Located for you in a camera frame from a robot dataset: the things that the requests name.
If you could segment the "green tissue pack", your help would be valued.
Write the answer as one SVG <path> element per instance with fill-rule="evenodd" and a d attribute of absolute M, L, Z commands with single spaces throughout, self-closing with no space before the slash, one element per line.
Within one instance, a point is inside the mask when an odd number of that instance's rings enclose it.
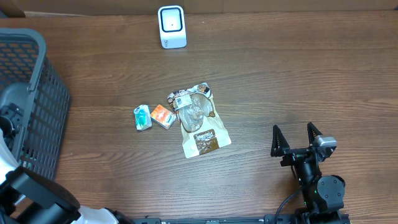
<path fill-rule="evenodd" d="M 134 109 L 133 113 L 138 131 L 144 131 L 152 127 L 152 118 L 148 105 L 139 105 Z"/>

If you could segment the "brown white snack pouch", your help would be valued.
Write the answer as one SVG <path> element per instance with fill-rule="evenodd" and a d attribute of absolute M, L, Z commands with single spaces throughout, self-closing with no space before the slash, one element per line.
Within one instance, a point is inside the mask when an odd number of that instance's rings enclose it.
<path fill-rule="evenodd" d="M 212 90 L 206 82 L 174 91 L 168 95 L 167 101 L 180 123 L 186 158 L 231 144 L 229 133 L 216 111 Z"/>

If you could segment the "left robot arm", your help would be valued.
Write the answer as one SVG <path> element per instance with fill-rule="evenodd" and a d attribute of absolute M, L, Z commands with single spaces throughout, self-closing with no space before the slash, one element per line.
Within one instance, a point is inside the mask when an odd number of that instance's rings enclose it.
<path fill-rule="evenodd" d="M 81 206 L 64 187 L 20 166 L 5 140 L 16 135 L 14 103 L 1 103 L 1 223 L 132 223 L 117 210 Z"/>

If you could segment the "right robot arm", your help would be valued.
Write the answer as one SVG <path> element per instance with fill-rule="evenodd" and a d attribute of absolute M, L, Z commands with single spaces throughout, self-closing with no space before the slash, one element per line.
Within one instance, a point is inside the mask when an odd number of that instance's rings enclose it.
<path fill-rule="evenodd" d="M 292 149 L 277 125 L 272 128 L 271 156 L 281 157 L 280 165 L 290 167 L 299 188 L 279 205 L 269 220 L 278 223 L 349 223 L 349 216 L 342 215 L 345 181 L 338 175 L 322 175 L 319 163 L 329 158 L 337 147 L 333 136 L 324 135 L 313 123 L 307 124 L 309 145 Z M 284 205 L 302 194 L 304 207 L 292 215 L 281 215 Z"/>

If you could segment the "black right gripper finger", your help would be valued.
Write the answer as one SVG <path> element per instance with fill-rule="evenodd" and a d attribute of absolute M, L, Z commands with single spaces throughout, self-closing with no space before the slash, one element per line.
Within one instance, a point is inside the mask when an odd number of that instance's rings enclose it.
<path fill-rule="evenodd" d="M 308 141 L 310 145 L 320 145 L 320 137 L 322 136 L 322 132 L 320 132 L 316 126 L 309 122 L 307 124 L 307 132 L 308 132 Z"/>
<path fill-rule="evenodd" d="M 273 125 L 272 128 L 272 146 L 271 146 L 271 157 L 284 156 L 287 151 L 290 150 L 290 146 L 285 139 L 282 131 L 277 125 Z"/>

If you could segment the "orange tissue pack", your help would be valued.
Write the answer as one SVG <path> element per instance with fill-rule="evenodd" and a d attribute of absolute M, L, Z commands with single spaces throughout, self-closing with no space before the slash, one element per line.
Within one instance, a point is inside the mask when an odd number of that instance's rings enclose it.
<path fill-rule="evenodd" d="M 151 118 L 165 129 L 170 129 L 177 119 L 175 113 L 166 109 L 162 105 L 157 105 L 150 114 Z"/>

